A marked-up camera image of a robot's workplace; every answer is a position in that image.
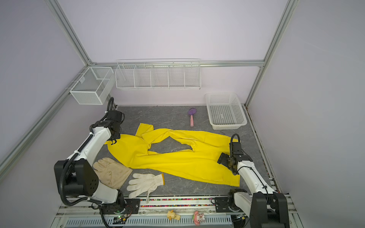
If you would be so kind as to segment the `yellow trousers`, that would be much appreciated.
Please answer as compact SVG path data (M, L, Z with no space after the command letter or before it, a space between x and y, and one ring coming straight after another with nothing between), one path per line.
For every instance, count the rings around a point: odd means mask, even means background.
M152 144L167 138L188 145L190 149L169 153L151 150ZM141 123L135 135L121 134L116 143L108 141L106 145L120 163L132 169L151 169L192 181L238 187L240 177L217 163L221 154L230 153L230 141L225 135L154 129L153 125Z

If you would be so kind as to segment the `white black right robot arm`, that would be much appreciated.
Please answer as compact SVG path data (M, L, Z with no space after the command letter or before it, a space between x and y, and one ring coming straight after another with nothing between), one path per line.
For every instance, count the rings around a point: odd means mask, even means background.
M228 194L231 210L242 210L251 228L289 228L289 209L284 194L274 190L259 174L253 159L242 149L240 137L234 134L229 142L229 154L222 153L217 161L246 182L246 190Z

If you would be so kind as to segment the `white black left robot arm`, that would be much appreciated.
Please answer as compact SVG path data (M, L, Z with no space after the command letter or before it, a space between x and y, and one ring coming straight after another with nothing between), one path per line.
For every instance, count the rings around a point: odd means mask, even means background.
M101 183L92 165L106 142L117 143L125 115L116 110L110 98L105 115L89 128L82 145L65 160L57 161L54 172L62 203L74 206L89 201L111 213L123 212L126 202L121 191Z

